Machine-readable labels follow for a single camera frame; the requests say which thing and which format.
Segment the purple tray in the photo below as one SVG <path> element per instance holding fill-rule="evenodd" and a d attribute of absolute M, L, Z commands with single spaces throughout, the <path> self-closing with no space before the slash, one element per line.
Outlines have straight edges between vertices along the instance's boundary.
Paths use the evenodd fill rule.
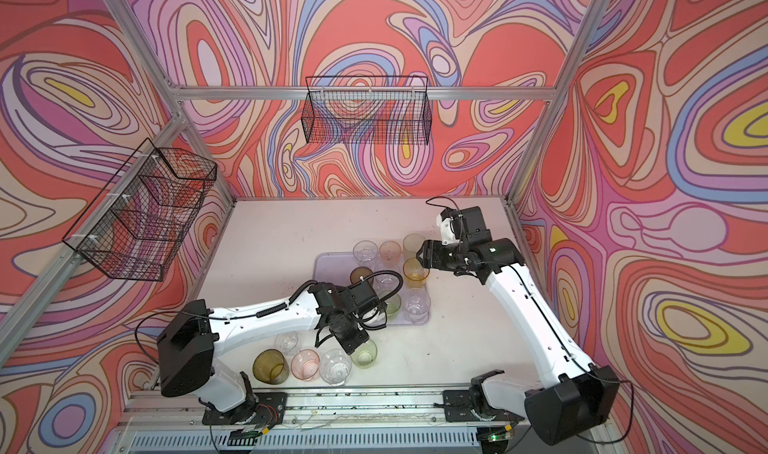
<path fill-rule="evenodd" d="M 318 282 L 330 282 L 336 286 L 349 286 L 350 285 L 350 273 L 359 267 L 360 263 L 355 259 L 354 254 L 351 252 L 326 252 L 322 253 L 315 259 L 315 273 L 312 278 Z M 398 263 L 397 270 L 402 272 L 402 258 Z M 407 287 L 403 286 L 400 289 L 400 298 L 402 299 L 402 305 L 406 304 L 408 296 Z M 428 293 L 426 286 L 414 290 L 424 290 Z M 412 322 L 408 319 L 404 312 L 398 311 L 395 315 L 395 319 L 388 319 L 387 325 L 424 325 L 429 321 L 430 314 L 428 313 L 424 319 L 420 319 L 418 322 Z"/>

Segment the wire basket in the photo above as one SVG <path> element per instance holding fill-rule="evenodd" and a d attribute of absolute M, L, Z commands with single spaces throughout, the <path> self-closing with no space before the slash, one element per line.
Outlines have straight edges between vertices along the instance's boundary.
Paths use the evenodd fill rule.
<path fill-rule="evenodd" d="M 155 147 L 102 218 L 78 236 L 79 243 L 68 242 L 69 232 L 64 243 L 111 279 L 161 281 L 216 174 L 213 161 L 184 149 Z"/>
<path fill-rule="evenodd" d="M 429 144 L 425 76 L 308 76 L 307 143 Z"/>

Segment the black cable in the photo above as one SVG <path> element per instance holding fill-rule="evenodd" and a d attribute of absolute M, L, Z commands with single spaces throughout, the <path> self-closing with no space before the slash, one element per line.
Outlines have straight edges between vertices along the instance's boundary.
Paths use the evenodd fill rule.
<path fill-rule="evenodd" d="M 565 350 L 565 352 L 568 353 L 569 360 L 572 363 L 574 363 L 574 365 L 577 366 L 582 372 L 584 372 L 584 374 L 587 374 L 591 378 L 596 379 L 596 380 L 598 380 L 600 382 L 607 382 L 608 384 L 629 384 L 629 387 L 630 387 L 629 424 L 627 425 L 627 431 L 624 432 L 624 435 L 622 437 L 620 437 L 617 440 L 613 440 L 613 441 L 593 441 L 593 440 L 587 439 L 586 437 L 583 437 L 583 436 L 581 436 L 579 434 L 577 434 L 576 436 L 579 439 L 585 440 L 587 442 L 592 442 L 593 444 L 600 444 L 602 446 L 607 446 L 609 444 L 617 444 L 617 443 L 627 439 L 627 436 L 629 435 L 630 431 L 632 430 L 632 421 L 634 419 L 634 384 L 632 383 L 632 381 L 629 381 L 629 380 L 601 379 L 600 377 L 597 377 L 595 374 L 593 374 L 592 372 L 590 372 L 590 371 L 586 370 L 584 367 L 582 367 L 579 363 L 576 362 L 576 359 L 574 358 L 574 356 L 568 351 L 568 348 L 566 348 L 565 343 L 563 343 L 562 339 L 560 339 L 560 335 L 558 335 L 557 331 L 554 330 L 554 327 L 552 326 L 552 324 L 550 324 L 549 319 L 547 319 L 547 316 L 544 315 L 544 312 L 542 311 L 542 308 L 538 305 L 538 303 L 536 302 L 536 299 L 533 298 L 533 295 L 531 294 L 531 291 L 528 290 L 528 286 L 525 285 L 525 281 L 523 280 L 523 276 L 520 275 L 518 270 L 515 269 L 514 267 L 510 266 L 509 264 L 501 264 L 501 263 L 490 262 L 490 261 L 482 261 L 482 262 L 478 262 L 478 263 L 475 263 L 475 264 L 483 264 L 483 263 L 484 264 L 497 264 L 499 266 L 510 267 L 514 271 L 514 273 L 518 275 L 518 278 L 520 279 L 520 284 L 523 286 L 523 288 L 525 289 L 525 292 L 528 294 L 528 296 L 531 298 L 531 300 L 534 301 L 534 304 L 539 308 L 539 311 L 542 312 L 542 316 L 544 317 L 544 320 L 547 321 L 547 324 L 549 325 L 549 328 L 552 329 L 552 333 L 554 334 L 554 337 L 558 340 L 560 345 L 563 347 L 563 350 Z"/>
<path fill-rule="evenodd" d="M 306 281 L 304 284 L 302 284 L 301 286 L 299 286 L 299 288 L 296 289 L 296 292 L 294 292 L 291 295 L 291 297 L 288 298 L 288 305 L 293 304 L 293 302 L 299 298 L 299 295 L 301 295 L 301 293 L 304 292 L 304 289 L 306 289 L 309 286 L 314 286 L 315 284 L 317 284 L 317 281 L 314 279 L 310 279 Z"/>
<path fill-rule="evenodd" d="M 363 323 L 363 322 L 358 322 L 358 324 L 360 324 L 360 327 L 362 327 L 365 330 L 381 330 L 381 329 L 384 329 L 386 327 L 386 321 L 387 321 L 387 314 L 384 313 L 384 324 L 381 324 L 381 325 L 368 325 L 368 324 Z"/>
<path fill-rule="evenodd" d="M 529 428 L 528 428 L 528 430 L 526 430 L 526 431 L 523 433 L 523 435 L 522 435 L 522 436 L 520 436 L 520 440 L 519 440 L 519 441 L 517 441 L 517 442 L 516 442 L 516 443 L 515 443 L 513 446 L 510 446 L 510 447 L 508 447 L 508 448 L 507 448 L 507 450 L 505 450 L 503 454 L 506 454 L 507 452 L 510 452 L 511 450 L 513 450 L 513 449 L 514 449 L 515 447 L 517 447 L 517 446 L 520 446 L 520 442 L 523 442 L 523 439 L 525 439 L 525 437 L 528 435 L 528 433 L 529 433 L 530 431 L 532 431 L 532 430 L 533 430 L 533 428 L 532 428 L 532 427 L 529 427 Z"/>
<path fill-rule="evenodd" d="M 136 344 L 139 346 L 139 349 L 141 349 L 141 352 L 144 353 L 145 356 L 147 356 L 150 359 L 152 359 L 152 362 L 154 362 L 155 364 L 159 365 L 160 361 L 158 361 L 153 356 L 151 356 L 150 353 L 148 353 L 147 350 L 144 349 L 144 346 L 141 345 L 141 342 L 139 342 L 139 327 L 141 327 L 141 324 L 143 324 L 145 320 L 151 319 L 152 317 L 155 317 L 156 315 L 161 315 L 161 314 L 178 314 L 178 313 L 179 313 L 179 311 L 177 311 L 177 310 L 161 310 L 158 313 L 152 313 L 152 314 L 147 315 L 146 317 L 144 317 L 142 320 L 140 320 L 139 323 L 136 324 L 136 327 L 134 328 L 134 339 L 136 339 Z"/>
<path fill-rule="evenodd" d="M 366 317 L 365 319 L 360 319 L 357 315 L 355 315 L 355 319 L 359 320 L 361 323 L 367 323 L 368 321 L 375 319 L 377 315 L 379 315 L 382 311 L 382 305 L 381 301 L 379 300 L 379 304 L 376 305 L 376 311 L 374 311 L 373 314 L 371 314 L 369 317 Z"/>
<path fill-rule="evenodd" d="M 317 349 L 318 347 L 320 347 L 320 346 L 322 345 L 322 343 L 326 342 L 328 339 L 330 339 L 331 337 L 333 337 L 333 334 L 331 333 L 331 334 L 328 334 L 328 335 L 326 335 L 325 337 L 323 337 L 323 338 L 321 339 L 321 338 L 320 338 L 320 331 L 321 331 L 321 330 L 322 330 L 322 329 L 318 329 L 318 330 L 317 330 L 317 334 L 316 334 L 316 336 L 315 336 L 315 349 Z"/>
<path fill-rule="evenodd" d="M 403 282 L 402 281 L 402 276 L 400 275 L 399 272 L 397 272 L 395 270 L 388 270 L 388 269 L 387 270 L 377 270 L 375 273 L 370 273 L 369 275 L 367 275 L 367 276 L 363 277 L 362 279 L 360 279 L 360 281 L 355 282 L 350 287 L 354 287 L 354 286 L 357 286 L 360 283 L 364 283 L 368 279 L 372 279 L 373 277 L 384 276 L 384 275 L 387 275 L 387 274 L 389 274 L 391 276 L 395 276 L 397 278 L 397 287 L 395 289 L 393 289 L 392 292 L 390 292 L 387 295 L 384 295 L 383 297 L 379 298 L 379 301 L 384 302 L 387 299 L 389 299 L 390 297 L 392 297 L 393 295 L 397 294 L 400 291 L 400 289 L 402 288 L 402 282 Z"/>
<path fill-rule="evenodd" d="M 218 446 L 216 446 L 216 440 L 214 439 L 214 428 L 211 424 L 208 424 L 208 432 L 210 432 L 210 443 L 214 445 L 214 449 L 216 449 L 216 452 L 221 454 L 221 451 L 219 450 Z"/>
<path fill-rule="evenodd" d="M 464 234 L 464 215 L 462 214 L 462 210 L 458 208 L 458 204 L 456 203 L 456 200 L 446 196 L 434 196 L 431 199 L 427 199 L 425 204 L 427 204 L 428 206 L 450 209 L 450 207 L 447 207 L 447 206 L 443 206 L 436 203 L 429 203 L 430 200 L 435 200 L 435 199 L 450 200 L 453 203 L 453 206 L 456 208 L 456 211 L 457 211 L 456 215 L 458 215 L 458 237 L 456 237 L 456 239 L 459 241 L 459 245 L 461 245 L 462 235 Z"/>
<path fill-rule="evenodd" d="M 632 430 L 632 421 L 634 420 L 634 384 L 628 380 L 622 381 L 629 383 L 629 424 L 627 424 L 627 430 L 624 431 L 624 435 L 617 440 L 613 441 L 594 441 L 591 439 L 588 439 L 581 434 L 577 434 L 576 437 L 585 440 L 587 442 L 591 442 L 592 444 L 600 444 L 601 446 L 607 446 L 609 444 L 618 444 L 619 442 L 627 439 L 627 436 L 629 435 L 630 431 Z"/>
<path fill-rule="evenodd" d="M 470 407 L 469 404 L 456 404 L 455 406 L 449 406 L 448 404 L 441 404 L 440 402 L 433 402 L 432 406 L 438 409 L 463 409 Z"/>

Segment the colorful swirl wallpaper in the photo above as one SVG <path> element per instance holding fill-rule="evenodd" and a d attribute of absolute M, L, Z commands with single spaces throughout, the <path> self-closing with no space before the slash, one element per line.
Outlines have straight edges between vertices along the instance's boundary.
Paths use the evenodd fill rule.
<path fill-rule="evenodd" d="M 516 193 L 630 452 L 768 452 L 767 87 L 768 0 L 613 0 Z"/>
<path fill-rule="evenodd" d="M 374 71 L 490 86 L 534 72 L 553 85 L 589 0 L 128 2 L 178 85 L 295 86 Z"/>
<path fill-rule="evenodd" d="M 422 74 L 437 86 L 551 86 L 589 0 L 128 2 L 179 85 Z M 542 107 L 435 102 L 428 147 L 346 147 L 305 144 L 302 102 L 185 105 L 236 197 L 505 194 Z"/>
<path fill-rule="evenodd" d="M 552 86 L 589 0 L 128 2 L 179 85 Z M 101 0 L 0 0 L 0 18 L 2 317 L 170 114 Z M 514 193 L 566 329 L 638 386 L 633 454 L 768 452 L 766 39 L 768 0 L 612 0 Z M 183 108 L 236 197 L 500 195 L 543 102 L 433 102 L 427 147 L 307 145 L 301 102 Z M 75 273 L 0 369 L 0 452 L 100 449 L 153 369 L 133 328 L 186 302 L 222 196 L 163 283 Z M 142 325 L 148 347 L 167 322 Z M 622 430 L 627 391 L 614 414 Z"/>
<path fill-rule="evenodd" d="M 3 316 L 169 113 L 101 0 L 0 0 L 0 18 Z M 100 448 L 154 368 L 132 329 L 152 310 L 184 304 L 224 205 L 211 191 L 163 283 L 110 280 L 90 264 L 75 272 L 0 369 L 0 452 Z M 167 321 L 145 323 L 142 336 Z"/>
<path fill-rule="evenodd" d="M 454 125 L 433 120 L 427 146 L 307 144 L 298 101 L 189 100 L 185 107 L 235 197 L 508 192 L 544 103 L 457 104 Z"/>

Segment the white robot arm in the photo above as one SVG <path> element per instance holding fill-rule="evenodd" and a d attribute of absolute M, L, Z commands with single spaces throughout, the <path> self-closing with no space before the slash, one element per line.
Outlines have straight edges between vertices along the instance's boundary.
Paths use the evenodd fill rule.
<path fill-rule="evenodd" d="M 526 417 L 551 445 L 604 422 L 618 390 L 616 375 L 610 367 L 595 366 L 571 339 L 512 241 L 493 240 L 477 207 L 446 207 L 438 226 L 442 239 L 425 241 L 419 262 L 487 285 L 518 327 L 538 371 L 539 382 L 533 383 L 500 370 L 476 377 L 472 408 Z M 248 419 L 256 407 L 248 377 L 218 358 L 264 337 L 326 326 L 347 353 L 354 352 L 368 340 L 368 331 L 383 327 L 367 322 L 383 315 L 384 302 L 402 286 L 393 271 L 372 276 L 384 273 L 397 276 L 399 284 L 381 299 L 365 280 L 347 287 L 308 281 L 283 301 L 233 309 L 207 309 L 203 300 L 188 303 L 158 337 L 163 395 L 194 393 L 233 423 Z"/>

